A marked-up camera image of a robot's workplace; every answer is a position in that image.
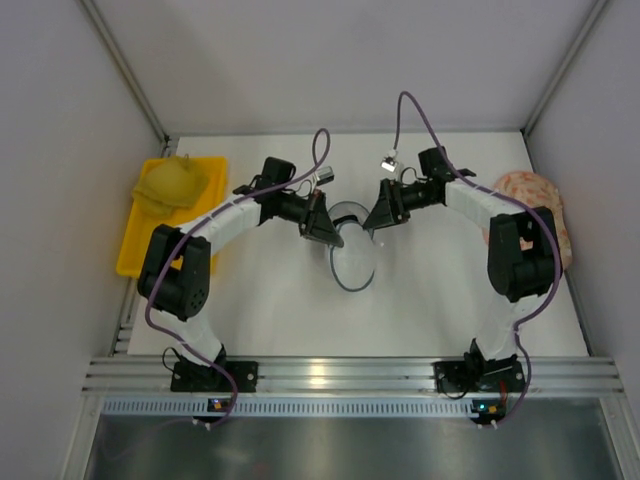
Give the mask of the white mesh laundry bag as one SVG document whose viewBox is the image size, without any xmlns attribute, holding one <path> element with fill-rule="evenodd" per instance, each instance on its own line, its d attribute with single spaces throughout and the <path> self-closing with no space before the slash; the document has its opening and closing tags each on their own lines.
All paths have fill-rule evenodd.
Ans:
<svg viewBox="0 0 640 480">
<path fill-rule="evenodd" d="M 342 290 L 364 291 L 373 282 L 377 265 L 375 231 L 364 227 L 369 210 L 355 201 L 341 201 L 328 213 L 343 241 L 341 247 L 328 248 L 330 273 Z"/>
</svg>

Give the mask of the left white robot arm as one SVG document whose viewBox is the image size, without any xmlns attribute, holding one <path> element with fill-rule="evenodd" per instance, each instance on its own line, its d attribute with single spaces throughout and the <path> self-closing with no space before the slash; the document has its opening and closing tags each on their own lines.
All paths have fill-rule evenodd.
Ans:
<svg viewBox="0 0 640 480">
<path fill-rule="evenodd" d="M 273 218 L 298 226 L 302 238 L 341 248 L 319 189 L 303 197 L 289 189 L 313 175 L 295 177 L 293 163 L 268 157 L 262 171 L 219 206 L 177 227 L 161 224 L 151 235 L 137 282 L 147 300 L 147 326 L 171 338 L 187 361 L 219 373 L 226 351 L 209 322 L 199 317 L 211 281 L 211 258 L 232 240 Z"/>
</svg>

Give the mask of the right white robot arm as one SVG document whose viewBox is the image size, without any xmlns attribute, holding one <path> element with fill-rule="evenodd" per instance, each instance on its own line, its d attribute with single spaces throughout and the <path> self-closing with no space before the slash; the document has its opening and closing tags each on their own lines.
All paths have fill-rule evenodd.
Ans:
<svg viewBox="0 0 640 480">
<path fill-rule="evenodd" d="M 546 307 L 562 275 L 554 212 L 475 182 L 471 170 L 452 167 L 442 147 L 424 150 L 418 158 L 422 174 L 411 183 L 401 180 L 394 152 L 382 161 L 396 177 L 380 181 L 364 227 L 380 230 L 404 224 L 413 211 L 442 205 L 486 232 L 493 311 L 465 354 L 475 370 L 486 370 L 491 363 L 517 356 L 518 327 Z"/>
</svg>

